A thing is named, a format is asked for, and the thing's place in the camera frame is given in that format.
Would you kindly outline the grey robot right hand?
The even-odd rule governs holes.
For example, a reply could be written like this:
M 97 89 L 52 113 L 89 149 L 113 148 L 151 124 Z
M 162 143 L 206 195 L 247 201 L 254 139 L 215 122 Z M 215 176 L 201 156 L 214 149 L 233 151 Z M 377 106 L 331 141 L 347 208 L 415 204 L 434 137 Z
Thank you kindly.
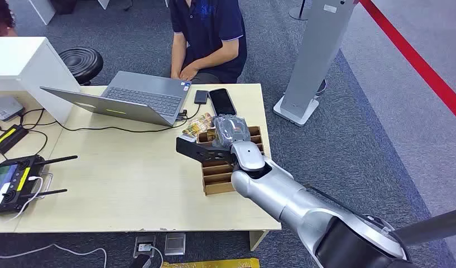
M 213 119 L 216 138 L 213 140 L 214 147 L 229 149 L 231 144 L 237 141 L 250 141 L 251 134 L 246 120 L 242 117 L 225 114 Z

